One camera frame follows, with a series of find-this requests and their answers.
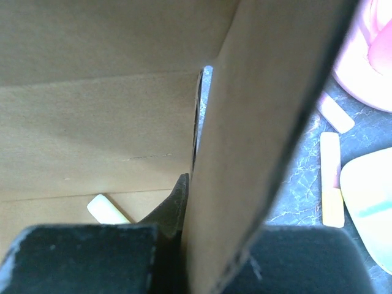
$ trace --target gray marble countertop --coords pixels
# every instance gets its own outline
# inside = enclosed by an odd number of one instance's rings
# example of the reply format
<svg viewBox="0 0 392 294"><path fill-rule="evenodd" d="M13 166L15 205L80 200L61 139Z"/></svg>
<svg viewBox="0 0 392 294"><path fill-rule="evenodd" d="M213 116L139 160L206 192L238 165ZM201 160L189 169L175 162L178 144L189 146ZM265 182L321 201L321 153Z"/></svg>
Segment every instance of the gray marble countertop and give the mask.
<svg viewBox="0 0 392 294"><path fill-rule="evenodd" d="M342 167L354 158L392 146L392 114L362 104L332 79L325 89L355 121L355 127L340 136ZM335 131L316 110L300 139L267 224L322 224L319 145L322 132ZM343 230L358 245L376 292L392 293L392 276L370 257L347 210Z"/></svg>

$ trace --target cardboard box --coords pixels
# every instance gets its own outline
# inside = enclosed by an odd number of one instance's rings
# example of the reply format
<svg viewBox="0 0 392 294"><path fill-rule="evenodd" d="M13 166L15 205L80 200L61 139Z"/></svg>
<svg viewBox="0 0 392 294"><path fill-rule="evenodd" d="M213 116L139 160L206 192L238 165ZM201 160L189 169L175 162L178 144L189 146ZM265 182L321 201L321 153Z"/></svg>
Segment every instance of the cardboard box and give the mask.
<svg viewBox="0 0 392 294"><path fill-rule="evenodd" d="M211 64L183 249L189 290L220 291L273 201L355 4L2 2L1 250L24 225L93 222L92 196L81 195L171 189L192 165L198 76Z"/></svg>

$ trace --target pink object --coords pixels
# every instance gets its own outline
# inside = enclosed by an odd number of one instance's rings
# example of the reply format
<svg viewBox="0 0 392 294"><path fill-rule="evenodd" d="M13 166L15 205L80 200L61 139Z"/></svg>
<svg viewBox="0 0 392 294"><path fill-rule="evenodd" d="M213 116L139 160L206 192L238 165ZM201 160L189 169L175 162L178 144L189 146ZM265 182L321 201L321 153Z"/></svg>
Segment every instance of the pink object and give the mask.
<svg viewBox="0 0 392 294"><path fill-rule="evenodd" d="M364 0L334 65L337 82L354 98L392 112L392 1Z"/></svg>
<svg viewBox="0 0 392 294"><path fill-rule="evenodd" d="M392 20L375 37L367 58L378 73L392 76Z"/></svg>
<svg viewBox="0 0 392 294"><path fill-rule="evenodd" d="M354 120L326 93L322 92L317 109L339 133L348 132L355 125Z"/></svg>

